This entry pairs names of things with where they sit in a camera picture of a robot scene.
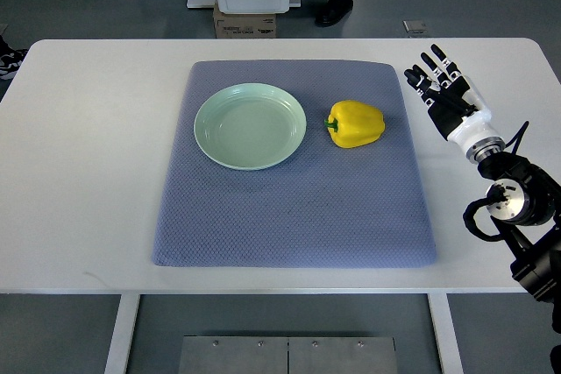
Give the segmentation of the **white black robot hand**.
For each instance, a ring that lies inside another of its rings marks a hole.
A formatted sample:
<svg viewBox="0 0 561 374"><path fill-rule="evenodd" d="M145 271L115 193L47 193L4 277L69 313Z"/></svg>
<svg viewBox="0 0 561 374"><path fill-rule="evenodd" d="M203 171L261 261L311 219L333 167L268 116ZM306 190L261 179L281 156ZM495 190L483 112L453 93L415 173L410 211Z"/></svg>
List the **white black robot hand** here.
<svg viewBox="0 0 561 374"><path fill-rule="evenodd" d="M506 143L491 125L492 112L486 102L438 45L430 50L421 54L427 70L414 65L404 75L439 134L474 164L503 152Z"/></svg>

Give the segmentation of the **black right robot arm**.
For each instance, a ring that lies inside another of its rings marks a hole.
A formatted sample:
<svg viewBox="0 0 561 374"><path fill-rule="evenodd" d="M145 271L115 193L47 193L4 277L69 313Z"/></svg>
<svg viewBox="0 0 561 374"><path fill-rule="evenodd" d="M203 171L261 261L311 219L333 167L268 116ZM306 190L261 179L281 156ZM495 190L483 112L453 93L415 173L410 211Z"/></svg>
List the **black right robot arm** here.
<svg viewBox="0 0 561 374"><path fill-rule="evenodd" d="M478 239L507 245L515 258L513 280L535 300L553 305L552 328L559 333L560 185L517 153L528 126L507 143L492 137L468 149L466 157L492 185L466 207L463 220Z"/></svg>

